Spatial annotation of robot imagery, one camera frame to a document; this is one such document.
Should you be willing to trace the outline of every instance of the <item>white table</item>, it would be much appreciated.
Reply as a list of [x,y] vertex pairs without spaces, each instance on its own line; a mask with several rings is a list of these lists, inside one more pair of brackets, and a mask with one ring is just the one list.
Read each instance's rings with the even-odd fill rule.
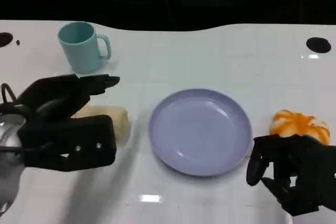
[[[36,79],[71,73],[56,37],[64,23],[0,21],[0,31],[14,35],[10,45],[0,48],[0,81],[20,94]],[[117,59],[98,73],[118,75],[121,82],[90,104],[127,108],[131,137],[119,146],[110,167],[73,173],[26,169],[17,200],[0,223],[284,223],[267,189],[246,184],[248,159],[210,179],[184,176],[163,165],[150,149],[148,116],[174,91],[210,88],[242,105],[254,136],[268,133],[280,109],[318,115],[333,134],[336,49],[314,54],[306,40],[320,36],[336,45],[336,27],[230,25],[178,33],[95,27],[110,38]],[[311,216],[320,224],[336,220],[326,209]]]

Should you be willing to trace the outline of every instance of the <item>lavender plate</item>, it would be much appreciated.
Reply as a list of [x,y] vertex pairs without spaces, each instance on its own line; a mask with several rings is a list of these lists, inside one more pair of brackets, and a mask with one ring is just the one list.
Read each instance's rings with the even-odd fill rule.
[[213,176],[242,161],[252,130],[246,113],[230,97],[188,89],[154,109],[149,137],[154,152],[169,166],[185,174]]

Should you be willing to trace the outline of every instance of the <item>teal mug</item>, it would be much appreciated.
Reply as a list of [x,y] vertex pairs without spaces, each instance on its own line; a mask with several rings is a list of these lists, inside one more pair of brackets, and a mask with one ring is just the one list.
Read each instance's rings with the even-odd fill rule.
[[[102,56],[97,38],[105,41],[108,54]],[[86,22],[73,22],[58,32],[58,40],[72,69],[77,73],[92,73],[101,68],[102,60],[111,58],[111,45],[107,36],[97,35],[92,25]]]

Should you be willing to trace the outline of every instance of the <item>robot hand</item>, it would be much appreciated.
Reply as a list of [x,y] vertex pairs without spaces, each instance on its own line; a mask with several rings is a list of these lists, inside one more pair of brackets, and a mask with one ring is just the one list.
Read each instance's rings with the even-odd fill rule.
[[[248,163],[246,180],[255,186],[260,180],[292,216],[325,206],[336,211],[336,147],[321,144],[309,136],[256,137]],[[274,178],[263,177],[273,162]],[[290,186],[290,177],[296,177]]]
[[[25,167],[64,172],[114,162],[116,146],[107,115],[70,118],[91,95],[119,82],[107,74],[40,79],[16,98],[2,85],[0,104],[0,216],[14,202]],[[7,102],[6,90],[12,98]]]

